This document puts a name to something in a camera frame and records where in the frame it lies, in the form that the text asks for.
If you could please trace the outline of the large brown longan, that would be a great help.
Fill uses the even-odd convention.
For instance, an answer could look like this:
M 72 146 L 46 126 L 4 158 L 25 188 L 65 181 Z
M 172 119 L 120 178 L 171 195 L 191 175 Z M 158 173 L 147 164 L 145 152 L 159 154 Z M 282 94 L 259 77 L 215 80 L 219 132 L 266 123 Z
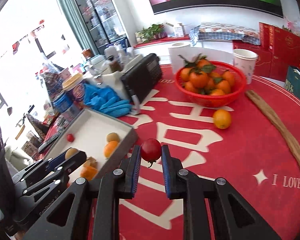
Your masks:
M 76 148 L 69 148 L 65 153 L 65 160 L 70 159 L 73 155 L 75 155 L 78 152 L 78 149 Z

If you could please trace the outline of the red tomato with stem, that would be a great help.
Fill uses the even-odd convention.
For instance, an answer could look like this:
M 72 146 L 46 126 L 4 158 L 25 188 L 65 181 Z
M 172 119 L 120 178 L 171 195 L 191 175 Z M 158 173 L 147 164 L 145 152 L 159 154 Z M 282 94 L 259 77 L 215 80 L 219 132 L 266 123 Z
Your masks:
M 73 142 L 75 138 L 74 138 L 74 136 L 72 134 L 68 134 L 66 136 L 66 139 L 67 139 L 68 142 Z

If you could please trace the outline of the large orange tangerine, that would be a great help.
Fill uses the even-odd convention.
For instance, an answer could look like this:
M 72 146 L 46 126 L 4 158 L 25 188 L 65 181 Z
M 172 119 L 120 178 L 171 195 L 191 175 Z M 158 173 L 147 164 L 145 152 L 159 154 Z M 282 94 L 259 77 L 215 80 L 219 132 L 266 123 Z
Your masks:
M 98 170 L 92 166 L 85 166 L 81 169 L 80 176 L 85 178 L 88 181 L 93 180 L 97 175 Z

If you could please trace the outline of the dried physalis husk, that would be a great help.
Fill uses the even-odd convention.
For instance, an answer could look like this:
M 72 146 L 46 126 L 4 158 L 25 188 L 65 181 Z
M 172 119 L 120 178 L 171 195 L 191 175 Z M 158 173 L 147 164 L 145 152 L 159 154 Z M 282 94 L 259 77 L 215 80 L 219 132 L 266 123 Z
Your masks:
M 96 161 L 96 159 L 93 158 L 93 157 L 87 157 L 87 160 L 83 164 L 83 167 L 88 167 L 88 166 L 97 169 L 97 161 Z

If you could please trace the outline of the orange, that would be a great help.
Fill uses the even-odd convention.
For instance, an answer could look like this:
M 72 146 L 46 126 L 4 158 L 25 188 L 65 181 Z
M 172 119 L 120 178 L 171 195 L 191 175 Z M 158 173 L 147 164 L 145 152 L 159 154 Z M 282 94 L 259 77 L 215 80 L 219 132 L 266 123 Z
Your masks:
M 232 123 L 231 114 L 226 110 L 219 109 L 213 114 L 213 123 L 218 129 L 227 129 Z
M 106 159 L 109 159 L 110 156 L 112 155 L 112 153 L 115 151 L 115 149 L 117 148 L 119 142 L 118 141 L 110 141 L 106 144 L 106 146 L 103 149 L 103 153 L 104 153 L 104 157 Z

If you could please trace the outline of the small red cherry tomato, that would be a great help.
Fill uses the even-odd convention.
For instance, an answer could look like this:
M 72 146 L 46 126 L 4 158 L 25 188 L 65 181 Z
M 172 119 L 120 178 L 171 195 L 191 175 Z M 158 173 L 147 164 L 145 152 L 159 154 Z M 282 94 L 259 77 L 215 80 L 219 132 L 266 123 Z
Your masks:
M 141 145 L 141 157 L 153 165 L 162 155 L 161 144 L 157 139 L 147 139 Z

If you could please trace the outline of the black remote control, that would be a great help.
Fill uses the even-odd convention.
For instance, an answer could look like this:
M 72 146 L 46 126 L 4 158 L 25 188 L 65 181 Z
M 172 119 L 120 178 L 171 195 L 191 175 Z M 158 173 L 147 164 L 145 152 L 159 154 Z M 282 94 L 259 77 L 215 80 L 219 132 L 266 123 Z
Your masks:
M 55 134 L 53 134 L 51 137 L 49 137 L 49 139 L 45 142 L 43 142 L 40 147 L 38 148 L 38 154 L 41 154 L 42 152 L 44 152 L 51 144 L 53 144 L 61 135 L 62 133 L 65 131 L 65 129 L 61 129 L 58 132 L 56 132 Z

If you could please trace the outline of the purple milk tea cup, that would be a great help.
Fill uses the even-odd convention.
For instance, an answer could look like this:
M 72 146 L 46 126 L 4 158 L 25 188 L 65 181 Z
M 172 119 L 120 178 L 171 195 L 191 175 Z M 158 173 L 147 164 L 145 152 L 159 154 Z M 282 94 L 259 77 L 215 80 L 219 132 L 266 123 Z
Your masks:
M 63 90 L 69 98 L 77 103 L 79 107 L 84 107 L 85 81 L 81 73 L 77 73 L 63 82 Z

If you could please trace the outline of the long wooden back scratcher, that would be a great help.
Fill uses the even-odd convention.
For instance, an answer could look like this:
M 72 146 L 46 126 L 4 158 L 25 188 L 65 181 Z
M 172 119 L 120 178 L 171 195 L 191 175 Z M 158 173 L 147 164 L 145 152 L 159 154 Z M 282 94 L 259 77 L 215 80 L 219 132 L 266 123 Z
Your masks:
M 300 144 L 296 138 L 290 133 L 285 124 L 279 118 L 277 113 L 253 90 L 247 90 L 245 95 L 256 105 L 264 116 L 275 126 L 285 140 L 291 154 L 295 158 L 300 168 Z

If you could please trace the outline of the red plastic fruit basket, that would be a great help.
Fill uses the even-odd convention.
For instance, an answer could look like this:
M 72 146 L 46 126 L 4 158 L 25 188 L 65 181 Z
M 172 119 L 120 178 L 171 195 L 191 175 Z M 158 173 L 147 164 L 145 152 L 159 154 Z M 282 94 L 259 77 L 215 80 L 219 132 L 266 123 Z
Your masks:
M 208 60 L 200 56 L 196 60 L 183 59 L 175 74 L 176 86 L 192 102 L 206 107 L 222 107 L 235 101 L 244 92 L 245 76 L 234 66 Z

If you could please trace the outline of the tangerines in basket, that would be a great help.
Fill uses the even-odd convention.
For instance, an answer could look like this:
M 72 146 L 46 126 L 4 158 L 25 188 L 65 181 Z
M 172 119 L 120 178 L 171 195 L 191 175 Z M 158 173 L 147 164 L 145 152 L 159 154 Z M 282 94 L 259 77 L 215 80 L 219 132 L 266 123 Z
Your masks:
M 236 82 L 234 73 L 228 69 L 218 72 L 216 65 L 201 54 L 192 60 L 184 58 L 184 67 L 181 68 L 179 77 L 184 90 L 208 96 L 230 94 Z

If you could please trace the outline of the dark green gift bag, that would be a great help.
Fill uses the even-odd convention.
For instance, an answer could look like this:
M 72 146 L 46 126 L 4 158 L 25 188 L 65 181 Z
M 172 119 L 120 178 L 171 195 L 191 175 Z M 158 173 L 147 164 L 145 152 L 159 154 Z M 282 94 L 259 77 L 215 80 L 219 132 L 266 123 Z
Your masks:
M 300 69 L 289 66 L 284 88 L 300 99 Z

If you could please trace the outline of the glass display cabinet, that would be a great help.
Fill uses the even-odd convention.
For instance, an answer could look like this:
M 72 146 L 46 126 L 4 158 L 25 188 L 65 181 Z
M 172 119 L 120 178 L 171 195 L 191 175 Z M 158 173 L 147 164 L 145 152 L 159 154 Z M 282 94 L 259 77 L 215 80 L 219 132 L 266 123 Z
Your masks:
M 112 0 L 75 0 L 89 34 L 100 54 L 110 44 L 130 46 Z

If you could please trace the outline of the red gift box stack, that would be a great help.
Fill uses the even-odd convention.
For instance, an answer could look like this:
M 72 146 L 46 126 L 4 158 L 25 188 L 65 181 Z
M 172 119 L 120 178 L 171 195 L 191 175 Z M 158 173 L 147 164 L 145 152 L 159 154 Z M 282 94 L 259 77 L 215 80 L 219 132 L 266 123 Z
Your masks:
M 282 28 L 259 23 L 261 44 L 234 41 L 234 49 L 246 49 L 258 55 L 254 74 L 285 81 L 288 67 L 300 65 L 300 36 Z

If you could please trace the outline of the plaid blue cloth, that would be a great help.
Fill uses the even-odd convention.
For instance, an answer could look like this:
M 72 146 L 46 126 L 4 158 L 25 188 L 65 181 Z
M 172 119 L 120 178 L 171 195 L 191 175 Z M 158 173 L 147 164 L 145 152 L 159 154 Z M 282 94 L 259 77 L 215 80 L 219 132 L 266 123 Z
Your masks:
M 192 45 L 205 41 L 242 41 L 259 46 L 260 33 L 252 28 L 224 23 L 201 23 L 190 30 Z

